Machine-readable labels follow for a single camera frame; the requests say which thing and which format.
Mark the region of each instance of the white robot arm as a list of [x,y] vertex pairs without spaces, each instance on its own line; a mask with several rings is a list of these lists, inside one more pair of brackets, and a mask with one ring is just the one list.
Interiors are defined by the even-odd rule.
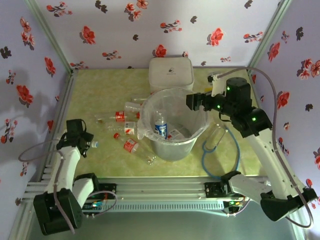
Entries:
[[316,199],[315,191],[297,178],[282,151],[274,149],[272,123],[262,109],[252,106],[250,84],[241,77],[225,81],[217,75],[210,75],[208,81],[212,82],[212,92],[187,95],[186,105],[194,111],[203,106],[205,111],[218,111],[219,117],[228,116],[233,127],[252,146],[271,183],[271,187],[265,186],[233,171],[221,177],[221,188],[257,202],[273,221],[301,208],[302,198],[307,203]]
[[83,120],[66,121],[67,132],[56,145],[58,156],[52,177],[43,194],[33,200],[35,213],[44,235],[77,229],[83,221],[82,208],[92,192],[99,191],[94,173],[78,176],[74,181],[80,157],[87,156],[90,147],[96,147],[94,135],[82,126]]

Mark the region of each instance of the clear plastic bin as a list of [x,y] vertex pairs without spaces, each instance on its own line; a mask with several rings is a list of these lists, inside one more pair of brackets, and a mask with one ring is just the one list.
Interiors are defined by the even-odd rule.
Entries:
[[[182,88],[165,89],[152,94],[141,106],[138,139],[150,139],[153,151],[164,160],[177,161],[186,157],[210,124],[207,112],[192,111],[186,105],[186,95],[193,93]],[[158,110],[165,111],[168,131],[177,129],[184,138],[166,140],[155,133],[154,115]]]

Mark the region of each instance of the table surface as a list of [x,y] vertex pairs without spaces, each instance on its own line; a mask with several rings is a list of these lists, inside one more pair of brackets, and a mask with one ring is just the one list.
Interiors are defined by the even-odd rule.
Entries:
[[[210,87],[207,76],[211,72],[224,73],[232,68],[195,68],[195,92],[204,92]],[[98,148],[91,148],[87,158],[81,158],[75,176],[86,173],[95,173],[99,178],[107,177],[198,177],[207,176],[201,165],[203,154],[202,143],[210,135],[209,127],[196,141],[191,153],[175,162],[160,159],[152,165],[128,153],[119,142],[113,139],[113,134],[104,129],[103,124],[96,123],[94,115],[101,112],[115,112],[123,110],[124,106],[135,94],[149,94],[148,69],[84,69],[79,70],[75,79],[74,88],[69,100],[66,120],[83,119],[86,122],[87,132],[94,134],[98,141]],[[230,77],[249,78],[245,70],[228,75]],[[251,91],[253,105],[257,106]],[[225,124],[238,141],[241,159],[239,171],[247,176],[265,176],[255,152],[232,125],[222,123],[217,112],[209,113],[212,124]],[[205,164],[207,169],[216,176],[230,172],[235,167],[237,149],[229,134],[222,139],[217,150],[207,154]]]

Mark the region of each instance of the wall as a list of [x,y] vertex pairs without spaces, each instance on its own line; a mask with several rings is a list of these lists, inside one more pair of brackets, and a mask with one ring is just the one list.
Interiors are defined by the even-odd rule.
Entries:
[[[276,87],[277,140],[296,175],[320,196],[319,10],[318,0],[292,1],[256,67],[265,71]],[[253,79],[261,106],[272,119],[271,88],[262,75]],[[320,199],[310,208],[315,227],[308,234],[310,239],[319,239]]]
[[72,67],[246,66],[280,0],[35,1]]
[[37,165],[18,156],[50,134],[67,72],[23,1],[2,0],[0,19],[0,240],[6,240]]

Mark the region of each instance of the wire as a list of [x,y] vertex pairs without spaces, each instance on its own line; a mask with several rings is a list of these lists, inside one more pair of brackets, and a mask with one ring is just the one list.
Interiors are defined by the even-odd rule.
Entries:
[[113,203],[113,205],[111,206],[111,207],[109,207],[107,210],[105,210],[105,211],[102,211],[102,212],[99,212],[98,214],[95,214],[95,215],[92,215],[92,218],[94,218],[94,217],[97,217],[97,216],[100,216],[100,215],[102,215],[102,214],[105,214],[106,212],[108,212],[108,211],[110,211],[111,209],[113,209],[114,207],[115,207],[115,205],[117,204],[117,202],[118,202],[118,197],[117,197],[117,195],[114,193],[114,192],[112,192],[112,191],[108,191],[108,190],[102,190],[102,191],[96,191],[96,192],[93,192],[93,193],[91,193],[89,196],[88,196],[88,198],[89,197],[92,197],[92,196],[94,196],[94,195],[96,195],[96,194],[112,194],[113,196],[114,196],[114,199],[115,199],[115,201],[114,201],[114,203]]
[[278,146],[277,146],[277,142],[276,142],[276,123],[277,123],[277,112],[278,112],[278,98],[277,98],[277,93],[276,93],[276,88],[275,88],[275,85],[273,84],[271,78],[262,70],[258,69],[258,68],[255,68],[255,67],[239,67],[239,68],[236,68],[236,69],[233,69],[231,71],[228,71],[224,74],[221,74],[219,76],[217,76],[218,79],[220,78],[223,78],[229,74],[232,74],[232,73],[235,73],[235,72],[238,72],[240,70],[252,70],[252,71],[256,71],[260,74],[262,74],[269,82],[270,86],[271,86],[271,89],[272,89],[272,93],[273,93],[273,98],[274,98],[274,112],[273,112],[273,120],[272,120],[272,146],[274,148],[274,152],[277,156],[277,158],[279,159],[285,173],[287,174],[290,182],[292,183],[292,185],[294,186],[294,189],[296,190],[296,192],[298,193],[303,205],[305,206],[306,208],[306,211],[308,213],[308,216],[309,216],[309,219],[310,219],[310,223],[308,225],[302,225],[298,222],[295,222],[293,221],[292,219],[290,219],[289,217],[285,217],[287,220],[289,220],[291,223],[297,225],[298,227],[301,227],[301,228],[304,228],[304,229],[310,229],[313,227],[314,225],[314,217],[312,216],[312,213],[311,213],[311,210],[308,206],[308,203],[306,201],[306,199],[304,198],[304,196],[302,195],[300,189],[298,188],[297,186],[297,183],[296,181],[294,180],[294,178],[292,177],[289,169],[287,168],[284,160],[282,159],[281,155],[279,154],[279,149],[278,149]]
[[40,146],[40,145],[43,145],[43,144],[48,144],[48,143],[51,143],[51,142],[54,142],[54,141],[59,141],[59,139],[52,139],[52,140],[49,140],[49,141],[44,141],[44,142],[38,143],[38,144],[36,144],[36,145],[33,145],[33,146],[27,148],[26,150],[24,150],[24,151],[18,156],[18,160],[19,160],[20,162],[22,162],[22,163],[29,163],[29,162],[32,162],[32,161],[34,161],[34,160],[37,160],[37,159],[46,157],[46,156],[49,155],[49,154],[56,153],[57,150],[52,150],[52,151],[46,152],[45,154],[42,154],[41,156],[37,156],[37,157],[31,158],[31,159],[25,160],[25,159],[22,159],[22,158],[21,158],[22,155],[25,154],[26,152],[28,152],[29,150],[31,150],[31,149],[33,149],[33,148],[35,148],[35,147],[37,147],[37,146]]
[[[235,138],[235,136],[233,135],[233,133],[229,130],[229,128],[225,127],[225,129],[228,131],[228,133],[230,134],[230,136],[232,137],[234,143],[235,143],[235,146],[236,146],[236,150],[237,150],[237,158],[236,158],[236,164],[235,164],[235,170],[237,171],[239,169],[239,164],[240,164],[240,147],[239,147],[239,144],[238,144],[238,141],[237,139]],[[215,176],[213,175],[211,172],[208,171],[208,169],[206,168],[206,165],[205,165],[205,157],[206,157],[206,154],[211,154],[213,153],[218,145],[216,145],[213,149],[211,150],[207,150],[206,149],[206,143],[207,143],[207,140],[205,140],[202,144],[202,150],[203,150],[203,154],[202,154],[202,158],[201,158],[201,165],[202,165],[202,168],[203,170],[206,172],[206,174],[208,174],[211,178],[213,179],[218,179],[220,180],[221,177],[220,176]]]
[[65,157],[64,157],[64,155],[63,155],[63,153],[61,151],[57,150],[57,153],[59,153],[61,155],[61,159],[60,159],[61,161],[60,161],[58,170],[56,171],[56,175],[54,177],[53,198],[54,198],[54,201],[55,201],[55,204],[56,204],[57,208],[59,209],[61,215],[63,216],[64,220],[66,221],[66,224],[70,228],[70,231],[72,232],[72,234],[75,234],[76,233],[75,228],[74,228],[74,226],[72,226],[72,223],[71,223],[70,219],[68,218],[68,215],[66,214],[66,212],[64,211],[64,209],[62,208],[62,206],[61,206],[61,204],[60,204],[60,202],[58,200],[57,183],[58,183],[58,179],[59,179],[59,175],[60,175],[62,166],[63,166],[64,161],[65,161]]

